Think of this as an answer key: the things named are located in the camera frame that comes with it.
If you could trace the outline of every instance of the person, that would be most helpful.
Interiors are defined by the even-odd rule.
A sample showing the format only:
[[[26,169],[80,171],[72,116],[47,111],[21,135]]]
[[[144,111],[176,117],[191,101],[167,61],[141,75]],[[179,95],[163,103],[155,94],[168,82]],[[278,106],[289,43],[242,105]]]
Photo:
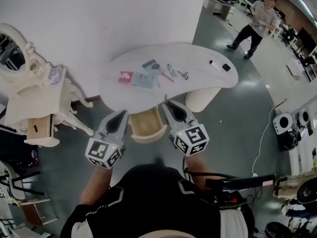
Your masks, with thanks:
[[[211,172],[198,154],[185,160],[193,172]],[[193,184],[162,162],[136,166],[109,188],[111,175],[95,168],[61,238],[247,238],[254,228],[247,205],[245,212],[219,211],[206,200],[206,177],[193,177]],[[248,214],[253,223],[246,223]]]
[[[290,205],[301,204],[296,199],[290,201]],[[282,213],[287,217],[300,218],[300,219],[311,219],[317,216],[317,201],[308,204],[301,204],[305,207],[305,210],[294,210],[289,209],[289,206],[282,206]]]
[[[252,22],[242,28],[237,38],[231,45],[227,45],[227,48],[236,50],[242,41],[251,36],[251,48],[244,56],[244,59],[250,59],[268,30],[273,31],[277,27],[278,19],[274,11],[275,2],[276,0],[256,1],[250,7],[253,15]]]

